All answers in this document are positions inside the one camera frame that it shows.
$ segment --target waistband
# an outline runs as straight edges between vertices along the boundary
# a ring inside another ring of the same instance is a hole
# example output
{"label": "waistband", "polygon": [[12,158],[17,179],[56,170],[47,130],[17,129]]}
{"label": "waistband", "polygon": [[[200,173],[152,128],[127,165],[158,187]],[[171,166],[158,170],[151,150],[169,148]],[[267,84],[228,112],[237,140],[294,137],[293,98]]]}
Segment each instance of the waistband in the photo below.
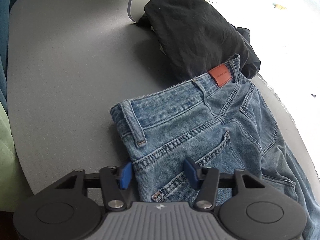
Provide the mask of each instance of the waistband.
{"label": "waistband", "polygon": [[[224,64],[235,82],[240,56],[235,54]],[[212,77],[205,73],[166,90],[122,101],[111,108],[110,114],[121,138],[132,133],[136,146],[143,147],[147,143],[143,130],[186,112],[218,89]]]}

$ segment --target black garment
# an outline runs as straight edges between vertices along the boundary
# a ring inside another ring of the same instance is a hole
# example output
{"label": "black garment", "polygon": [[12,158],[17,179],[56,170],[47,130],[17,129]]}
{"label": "black garment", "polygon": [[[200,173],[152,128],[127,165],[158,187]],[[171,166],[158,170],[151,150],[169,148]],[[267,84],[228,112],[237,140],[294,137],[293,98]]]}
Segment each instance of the black garment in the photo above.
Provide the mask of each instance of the black garment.
{"label": "black garment", "polygon": [[180,80],[201,75],[239,54],[240,70],[253,78],[260,60],[250,46],[250,31],[239,32],[204,0],[150,0],[138,26],[152,26]]}

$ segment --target green fabric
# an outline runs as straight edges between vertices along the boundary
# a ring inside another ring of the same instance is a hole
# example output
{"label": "green fabric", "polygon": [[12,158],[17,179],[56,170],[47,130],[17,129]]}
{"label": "green fabric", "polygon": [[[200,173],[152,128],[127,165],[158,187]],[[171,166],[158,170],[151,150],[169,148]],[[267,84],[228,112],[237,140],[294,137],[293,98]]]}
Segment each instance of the green fabric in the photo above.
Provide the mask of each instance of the green fabric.
{"label": "green fabric", "polygon": [[31,195],[14,148],[8,116],[0,104],[0,210],[14,212]]}

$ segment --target blue fabric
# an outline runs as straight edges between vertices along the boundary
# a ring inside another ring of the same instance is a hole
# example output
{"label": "blue fabric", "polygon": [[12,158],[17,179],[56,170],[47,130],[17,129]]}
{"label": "blue fabric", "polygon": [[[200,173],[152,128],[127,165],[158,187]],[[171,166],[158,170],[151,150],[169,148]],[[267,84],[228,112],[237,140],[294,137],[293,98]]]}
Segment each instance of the blue fabric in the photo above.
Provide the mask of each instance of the blue fabric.
{"label": "blue fabric", "polygon": [[[156,94],[126,100],[131,107],[117,104],[111,109],[132,160],[141,200],[192,203],[198,191],[182,172],[186,157],[220,172],[246,169],[298,201],[307,214],[304,239],[319,240],[320,207],[302,168],[260,92],[239,72],[239,56],[225,64],[233,79],[221,88],[206,73]],[[131,129],[126,120],[130,116],[134,120],[129,123],[138,122],[142,131]],[[145,138],[143,147],[136,146],[137,137]],[[219,189],[216,204],[230,197],[230,189]]]}
{"label": "blue fabric", "polygon": [[0,102],[7,112],[7,51],[10,0],[0,0]]}

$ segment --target metal screw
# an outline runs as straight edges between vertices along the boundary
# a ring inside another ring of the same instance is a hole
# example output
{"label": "metal screw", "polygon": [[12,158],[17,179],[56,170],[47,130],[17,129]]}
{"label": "metal screw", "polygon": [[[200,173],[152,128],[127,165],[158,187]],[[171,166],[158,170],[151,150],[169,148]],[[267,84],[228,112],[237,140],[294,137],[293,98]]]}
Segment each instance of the metal screw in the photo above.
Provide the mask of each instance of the metal screw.
{"label": "metal screw", "polygon": [[207,208],[211,208],[212,204],[209,201],[200,200],[196,203],[196,206],[201,209],[207,209]]}
{"label": "metal screw", "polygon": [[111,200],[108,202],[108,206],[111,208],[122,208],[124,203],[121,200]]}

